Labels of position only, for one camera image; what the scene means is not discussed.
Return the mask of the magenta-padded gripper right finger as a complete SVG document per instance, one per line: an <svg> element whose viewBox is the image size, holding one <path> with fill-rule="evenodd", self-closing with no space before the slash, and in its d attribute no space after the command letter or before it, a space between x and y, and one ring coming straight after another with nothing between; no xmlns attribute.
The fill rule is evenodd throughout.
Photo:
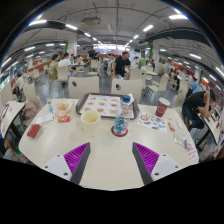
<svg viewBox="0 0 224 224"><path fill-rule="evenodd" d="M145 185L182 169L169 155L158 154L136 142L133 143L132 153Z"/></svg>

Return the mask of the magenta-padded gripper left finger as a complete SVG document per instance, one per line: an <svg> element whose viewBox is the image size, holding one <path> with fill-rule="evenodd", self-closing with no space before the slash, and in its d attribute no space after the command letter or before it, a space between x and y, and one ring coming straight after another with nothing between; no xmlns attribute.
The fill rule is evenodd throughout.
<svg viewBox="0 0 224 224"><path fill-rule="evenodd" d="M90 152L90 143L84 143L66 154L56 154L42 169L79 185Z"/></svg>

